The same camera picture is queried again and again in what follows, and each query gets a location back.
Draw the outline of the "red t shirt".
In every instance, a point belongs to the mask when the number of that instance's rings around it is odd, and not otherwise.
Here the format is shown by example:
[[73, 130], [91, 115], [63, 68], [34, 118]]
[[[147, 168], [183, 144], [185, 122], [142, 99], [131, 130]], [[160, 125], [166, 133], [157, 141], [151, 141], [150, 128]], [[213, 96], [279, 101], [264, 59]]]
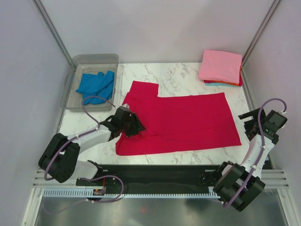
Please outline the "red t shirt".
[[122, 135], [120, 156], [172, 153], [240, 146], [241, 141], [224, 93], [159, 97], [156, 83], [134, 81], [124, 103], [146, 128]]

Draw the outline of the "clear plastic bin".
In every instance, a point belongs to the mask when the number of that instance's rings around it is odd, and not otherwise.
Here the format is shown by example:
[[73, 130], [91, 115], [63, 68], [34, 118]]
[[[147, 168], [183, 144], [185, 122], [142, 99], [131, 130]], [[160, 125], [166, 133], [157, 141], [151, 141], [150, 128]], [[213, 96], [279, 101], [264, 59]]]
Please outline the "clear plastic bin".
[[118, 64], [119, 56], [116, 54], [85, 54], [75, 56], [72, 59], [65, 81], [61, 107], [73, 112], [82, 111], [81, 102], [83, 98], [76, 90], [79, 88], [84, 73], [97, 75], [98, 73], [106, 74], [108, 71], [114, 72], [113, 96], [109, 99], [110, 102], [113, 102], [116, 90], [121, 88], [121, 81], [117, 76]]

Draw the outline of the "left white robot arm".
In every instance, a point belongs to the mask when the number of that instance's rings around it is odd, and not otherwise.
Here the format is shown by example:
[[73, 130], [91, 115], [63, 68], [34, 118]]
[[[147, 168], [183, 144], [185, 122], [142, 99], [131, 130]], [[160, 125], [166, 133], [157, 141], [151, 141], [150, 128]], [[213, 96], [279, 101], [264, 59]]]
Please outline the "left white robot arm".
[[80, 153], [109, 142], [121, 134], [132, 137], [145, 130], [136, 113], [126, 105], [120, 106], [104, 121], [96, 121], [96, 126], [90, 130], [73, 136], [55, 134], [40, 157], [38, 166], [44, 170], [46, 181], [66, 182], [79, 165]]

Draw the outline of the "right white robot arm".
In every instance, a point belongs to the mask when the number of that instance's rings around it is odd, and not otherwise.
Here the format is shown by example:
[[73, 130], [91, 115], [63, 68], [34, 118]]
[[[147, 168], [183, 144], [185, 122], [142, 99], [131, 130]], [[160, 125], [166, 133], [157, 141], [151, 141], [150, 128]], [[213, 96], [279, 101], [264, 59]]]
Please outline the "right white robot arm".
[[287, 118], [274, 110], [268, 114], [258, 108], [239, 115], [245, 121], [245, 134], [249, 148], [241, 164], [223, 162], [218, 168], [213, 191], [220, 197], [225, 208], [231, 206], [238, 212], [244, 210], [265, 188], [261, 173], [270, 151], [279, 141], [277, 132]]

